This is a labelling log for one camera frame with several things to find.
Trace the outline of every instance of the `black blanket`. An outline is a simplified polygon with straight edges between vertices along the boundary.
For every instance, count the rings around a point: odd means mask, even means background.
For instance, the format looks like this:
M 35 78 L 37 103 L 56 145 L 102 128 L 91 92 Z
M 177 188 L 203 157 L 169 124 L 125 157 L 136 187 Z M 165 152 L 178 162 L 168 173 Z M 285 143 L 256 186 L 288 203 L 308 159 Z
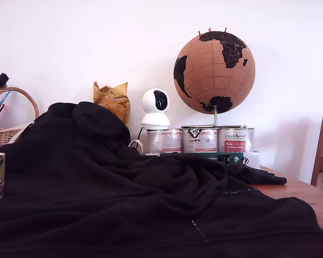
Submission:
M 139 155 L 110 111 L 54 104 L 6 153 L 0 257 L 323 257 L 284 178 L 190 154 Z

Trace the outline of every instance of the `paint can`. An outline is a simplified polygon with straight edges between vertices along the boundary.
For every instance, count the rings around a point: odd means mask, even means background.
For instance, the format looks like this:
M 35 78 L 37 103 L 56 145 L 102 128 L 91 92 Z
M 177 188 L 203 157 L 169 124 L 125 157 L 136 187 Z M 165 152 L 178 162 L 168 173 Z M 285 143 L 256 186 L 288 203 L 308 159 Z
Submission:
M 184 153 L 217 152 L 217 129 L 183 128 L 182 148 Z
M 254 128 L 218 129 L 219 152 L 254 152 Z
M 145 154 L 182 152 L 181 129 L 147 130 Z

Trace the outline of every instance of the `table surface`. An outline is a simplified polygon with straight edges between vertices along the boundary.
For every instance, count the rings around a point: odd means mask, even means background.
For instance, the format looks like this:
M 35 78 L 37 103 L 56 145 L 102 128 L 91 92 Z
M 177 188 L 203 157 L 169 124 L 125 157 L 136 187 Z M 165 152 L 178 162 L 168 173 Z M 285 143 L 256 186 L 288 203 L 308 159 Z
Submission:
M 323 228 L 323 190 L 269 168 L 262 167 L 261 169 L 274 173 L 276 176 L 286 177 L 287 183 L 284 185 L 254 185 L 256 189 L 274 199 L 297 197 L 306 201 L 315 210 L 318 223 Z

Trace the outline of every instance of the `gold paper bag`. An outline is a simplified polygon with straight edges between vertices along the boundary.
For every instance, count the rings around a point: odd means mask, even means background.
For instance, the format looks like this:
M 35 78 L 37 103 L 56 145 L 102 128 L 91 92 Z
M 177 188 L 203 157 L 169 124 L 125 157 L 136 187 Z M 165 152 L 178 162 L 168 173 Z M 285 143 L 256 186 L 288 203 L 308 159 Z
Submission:
M 97 82 L 93 84 L 93 101 L 95 104 L 104 106 L 117 115 L 128 127 L 130 115 L 130 102 L 127 97 L 128 82 L 111 88 L 104 86 L 99 88 Z

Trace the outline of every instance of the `cork globe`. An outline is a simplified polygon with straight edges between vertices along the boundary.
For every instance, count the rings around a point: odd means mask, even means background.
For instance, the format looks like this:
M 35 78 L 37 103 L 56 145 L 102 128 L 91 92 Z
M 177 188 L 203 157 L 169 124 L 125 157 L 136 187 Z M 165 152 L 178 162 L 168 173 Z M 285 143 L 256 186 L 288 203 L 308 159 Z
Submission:
M 173 71 L 181 99 L 192 109 L 227 112 L 245 100 L 255 80 L 255 62 L 248 46 L 228 32 L 209 31 L 189 41 Z

